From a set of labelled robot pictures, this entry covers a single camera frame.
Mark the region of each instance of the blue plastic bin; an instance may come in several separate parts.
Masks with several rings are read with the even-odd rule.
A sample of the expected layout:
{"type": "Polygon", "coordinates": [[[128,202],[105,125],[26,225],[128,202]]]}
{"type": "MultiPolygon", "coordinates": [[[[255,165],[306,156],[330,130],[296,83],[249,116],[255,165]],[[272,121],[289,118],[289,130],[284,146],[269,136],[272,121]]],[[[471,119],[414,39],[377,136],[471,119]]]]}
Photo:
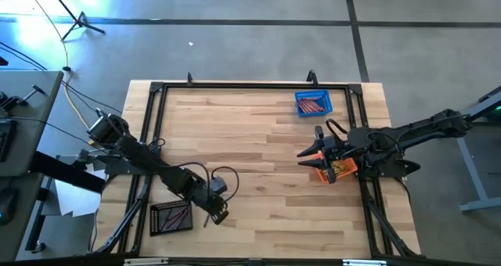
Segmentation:
{"type": "Polygon", "coordinates": [[[317,117],[323,116],[330,112],[332,112],[332,104],[330,103],[329,92],[327,90],[317,90],[317,91],[306,91],[306,92],[296,92],[294,93],[296,96],[296,107],[297,114],[299,117],[317,117]],[[304,98],[319,98],[315,102],[319,104],[325,111],[318,113],[305,113],[297,104],[297,101],[304,98]]]}

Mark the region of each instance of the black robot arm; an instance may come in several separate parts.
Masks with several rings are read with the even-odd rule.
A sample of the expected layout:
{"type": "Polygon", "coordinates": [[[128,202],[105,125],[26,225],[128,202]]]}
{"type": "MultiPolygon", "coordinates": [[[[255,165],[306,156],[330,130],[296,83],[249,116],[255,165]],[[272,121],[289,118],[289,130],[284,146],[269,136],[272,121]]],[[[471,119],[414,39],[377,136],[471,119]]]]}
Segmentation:
{"type": "Polygon", "coordinates": [[[362,176],[403,177],[420,168],[419,164],[403,160],[406,149],[434,138],[463,137],[470,129],[468,116],[455,110],[444,110],[398,128],[353,128],[344,142],[339,142],[336,135],[324,138],[322,128],[317,126],[313,145],[297,156],[321,151],[322,159],[299,164],[327,171],[331,183],[335,182],[336,176],[330,162],[349,157],[364,167],[359,171],[362,176]]]}
{"type": "Polygon", "coordinates": [[[138,142],[130,134],[127,122],[121,117],[101,113],[88,133],[91,140],[115,154],[100,158],[110,167],[118,167],[114,169],[118,171],[115,174],[127,174],[128,171],[134,174],[158,174],[169,191],[207,211],[215,224],[218,225],[228,216],[227,203],[220,196],[227,189],[222,178],[217,177],[216,190],[209,189],[211,185],[197,173],[165,163],[155,148],[138,142]]]}

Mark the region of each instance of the black grid tray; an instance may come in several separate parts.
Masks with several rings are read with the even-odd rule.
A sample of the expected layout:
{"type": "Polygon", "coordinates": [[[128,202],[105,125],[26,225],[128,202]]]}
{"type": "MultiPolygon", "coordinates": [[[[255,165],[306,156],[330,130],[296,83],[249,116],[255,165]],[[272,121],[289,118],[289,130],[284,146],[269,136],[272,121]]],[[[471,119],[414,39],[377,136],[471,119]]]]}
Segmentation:
{"type": "Polygon", "coordinates": [[[193,229],[191,204],[184,200],[150,206],[150,236],[193,229]]]}

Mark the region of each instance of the concrete floor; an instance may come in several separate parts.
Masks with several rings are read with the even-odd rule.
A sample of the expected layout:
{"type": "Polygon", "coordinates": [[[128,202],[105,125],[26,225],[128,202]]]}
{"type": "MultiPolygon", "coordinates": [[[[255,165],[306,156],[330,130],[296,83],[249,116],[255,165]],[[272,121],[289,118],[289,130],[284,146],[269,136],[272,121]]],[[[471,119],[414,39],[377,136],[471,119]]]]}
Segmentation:
{"type": "MultiPolygon", "coordinates": [[[[359,20],[501,20],[497,0],[354,1],[359,20]]],[[[41,3],[52,15],[64,15],[53,0],[41,3]]],[[[88,16],[120,19],[348,19],[345,0],[67,3],[75,12],[83,9],[88,16]]],[[[0,13],[39,12],[31,0],[0,0],[0,13]]],[[[308,70],[314,69],[321,81],[360,81],[350,27],[99,27],[106,30],[106,35],[80,29],[68,38],[70,66],[75,70],[71,83],[118,108],[123,106],[131,79],[184,79],[188,71],[195,79],[302,81],[308,70]]],[[[64,32],[69,25],[60,24],[58,28],[64,32]]],[[[384,84],[393,125],[428,117],[445,108],[464,110],[501,81],[501,29],[364,27],[360,33],[369,79],[384,84]]],[[[0,41],[49,69],[58,70],[64,65],[63,48],[45,20],[21,17],[18,23],[0,23],[0,41]]],[[[1,54],[11,61],[9,67],[30,68],[1,54]]],[[[75,102],[92,123],[95,114],[75,102]]],[[[49,122],[86,137],[62,91],[49,122]]],[[[50,155],[68,154],[77,152],[81,145],[46,128],[39,149],[50,155]]],[[[408,181],[422,253],[439,259],[500,264],[501,208],[469,214],[459,211],[458,204],[476,200],[477,196],[456,142],[429,142],[409,149],[407,158],[422,165],[408,181]]],[[[50,218],[42,230],[48,249],[35,255],[21,250],[18,259],[83,254],[91,227],[90,216],[50,218]]]]}

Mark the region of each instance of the wooden tabletop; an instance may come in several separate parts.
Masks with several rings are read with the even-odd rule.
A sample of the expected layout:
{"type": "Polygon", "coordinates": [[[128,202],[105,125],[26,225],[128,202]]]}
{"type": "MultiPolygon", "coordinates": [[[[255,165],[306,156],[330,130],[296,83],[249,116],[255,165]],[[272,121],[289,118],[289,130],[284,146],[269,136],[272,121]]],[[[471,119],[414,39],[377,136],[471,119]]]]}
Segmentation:
{"type": "MultiPolygon", "coordinates": [[[[151,81],[131,81],[123,118],[139,137],[151,81]]],[[[382,84],[362,84],[370,127],[390,126],[382,84]]],[[[240,189],[229,201],[229,216],[219,225],[203,224],[207,213],[193,208],[193,230],[150,237],[149,210],[141,256],[165,257],[369,257],[358,181],[320,182],[315,172],[297,165],[296,154],[313,141],[315,125],[333,118],[344,128],[348,113],[341,91],[330,91],[333,112],[300,118],[294,90],[187,89],[168,90],[161,138],[162,158],[169,164],[200,161],[212,170],[226,165],[240,175],[240,189]]],[[[148,141],[153,134],[158,99],[148,141]]],[[[359,113],[355,110],[358,126],[359,113]]],[[[190,167],[203,177],[198,167],[190,167]]],[[[221,172],[231,194],[234,174],[221,172]]],[[[99,208],[95,249],[104,243],[124,215],[130,176],[106,188],[99,208]]],[[[394,179],[382,178],[387,218],[408,246],[419,252],[409,200],[394,179]]],[[[149,204],[178,200],[155,177],[149,204]]],[[[132,224],[129,243],[135,234],[132,224]]],[[[380,227],[376,224],[377,238],[380,227]]]]}

